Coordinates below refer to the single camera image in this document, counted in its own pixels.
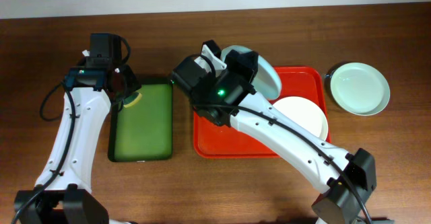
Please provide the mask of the yellow green sponge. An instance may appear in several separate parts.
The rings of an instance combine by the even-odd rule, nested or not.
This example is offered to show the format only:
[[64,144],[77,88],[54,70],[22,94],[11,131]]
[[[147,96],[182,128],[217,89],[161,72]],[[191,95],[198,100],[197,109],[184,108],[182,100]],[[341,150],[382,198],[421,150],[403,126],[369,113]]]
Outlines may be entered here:
[[135,91],[130,96],[126,97],[123,100],[123,107],[124,108],[130,108],[130,107],[136,105],[136,103],[138,103],[138,101],[141,98],[142,98],[142,94],[139,93],[138,91]]

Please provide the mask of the light blue plate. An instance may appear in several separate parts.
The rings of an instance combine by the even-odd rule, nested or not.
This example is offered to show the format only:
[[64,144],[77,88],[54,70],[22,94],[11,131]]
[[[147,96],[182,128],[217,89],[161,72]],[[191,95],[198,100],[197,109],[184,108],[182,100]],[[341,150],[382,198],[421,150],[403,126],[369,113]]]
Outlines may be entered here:
[[[250,52],[251,49],[240,46],[232,45],[224,48],[221,53],[221,60],[224,62],[226,60],[227,54],[235,50],[240,54]],[[261,55],[258,58],[258,71],[253,79],[252,85],[259,91],[267,100],[276,100],[281,95],[281,79],[273,66],[265,60]]]

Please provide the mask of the white cream plate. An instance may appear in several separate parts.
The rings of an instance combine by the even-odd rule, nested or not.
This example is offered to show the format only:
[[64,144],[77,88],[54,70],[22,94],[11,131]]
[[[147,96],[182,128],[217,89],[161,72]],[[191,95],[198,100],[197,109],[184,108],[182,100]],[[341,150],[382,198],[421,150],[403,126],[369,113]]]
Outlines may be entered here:
[[311,100],[289,96],[276,101],[273,106],[314,136],[324,141],[327,140],[329,136],[327,117],[319,106]]

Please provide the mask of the pale green plate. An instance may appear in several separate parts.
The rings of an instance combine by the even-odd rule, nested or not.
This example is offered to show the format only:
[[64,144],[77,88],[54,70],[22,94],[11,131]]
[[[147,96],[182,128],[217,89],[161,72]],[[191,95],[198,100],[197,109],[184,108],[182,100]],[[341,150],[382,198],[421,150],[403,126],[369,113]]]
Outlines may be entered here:
[[328,77],[329,91],[345,111],[358,116],[372,116],[389,104],[391,90],[385,76],[365,63],[345,63]]

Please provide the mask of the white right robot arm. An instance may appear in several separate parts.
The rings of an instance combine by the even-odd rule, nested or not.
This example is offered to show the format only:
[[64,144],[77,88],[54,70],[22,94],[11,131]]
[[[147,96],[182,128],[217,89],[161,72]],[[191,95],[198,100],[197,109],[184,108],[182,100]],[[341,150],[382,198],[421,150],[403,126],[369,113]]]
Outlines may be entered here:
[[312,204],[318,223],[372,222],[366,201],[376,188],[373,156],[336,147],[277,110],[270,101],[280,96],[281,79],[258,52],[208,40],[170,80],[200,117],[258,140],[296,168],[320,193]]

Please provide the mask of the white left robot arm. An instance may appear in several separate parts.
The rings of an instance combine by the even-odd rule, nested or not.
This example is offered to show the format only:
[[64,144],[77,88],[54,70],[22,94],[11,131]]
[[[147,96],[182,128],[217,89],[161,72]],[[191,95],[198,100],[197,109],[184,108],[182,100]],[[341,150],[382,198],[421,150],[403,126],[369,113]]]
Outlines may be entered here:
[[91,178],[102,125],[113,106],[135,105],[141,87],[121,36],[93,33],[90,50],[59,83],[65,91],[59,130],[33,190],[20,190],[12,223],[113,223],[92,196]]

